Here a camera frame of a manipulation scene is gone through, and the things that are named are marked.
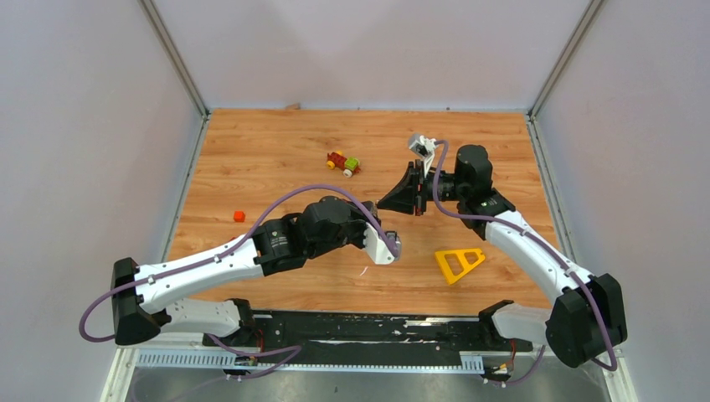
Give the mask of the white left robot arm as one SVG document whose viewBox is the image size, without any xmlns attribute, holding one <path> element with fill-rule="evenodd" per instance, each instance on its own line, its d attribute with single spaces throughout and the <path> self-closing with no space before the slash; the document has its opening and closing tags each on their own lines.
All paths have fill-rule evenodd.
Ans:
<svg viewBox="0 0 710 402">
<path fill-rule="evenodd" d="M 224 283 L 302 268 L 346 245 L 365 250 L 377 265 L 391 264 L 401 242 L 394 231 L 379 233 L 379 222 L 373 203 L 359 208 L 328 196 L 301 213 L 266 220 L 252 235 L 182 259 L 152 265 L 138 265 L 130 257 L 118 260 L 112 273 L 114 340 L 128 346 L 161 332 L 204 331 L 248 345 L 257 326 L 247 301 L 208 302 L 191 296 Z"/>
</svg>

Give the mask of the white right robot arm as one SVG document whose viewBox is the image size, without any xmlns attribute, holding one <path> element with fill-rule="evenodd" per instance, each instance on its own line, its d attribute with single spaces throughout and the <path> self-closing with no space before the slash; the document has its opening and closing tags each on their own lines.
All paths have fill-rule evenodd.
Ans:
<svg viewBox="0 0 710 402">
<path fill-rule="evenodd" d="M 377 203 L 378 209 L 414 216 L 427 204 L 459 219 L 504 252 L 543 291 L 551 308 L 525 307 L 500 301 L 480 311 L 477 328 L 483 346 L 499 349 L 510 339 L 547 346 L 571 368 L 609 354 L 605 369 L 617 367 L 614 348 L 628 338 L 620 283 L 610 274 L 597 276 L 556 250 L 523 218 L 516 207 L 493 186 L 493 168 L 487 150 L 464 145 L 455 154 L 453 172 L 442 162 L 431 165 L 444 140 L 416 144 L 402 179 Z"/>
</svg>

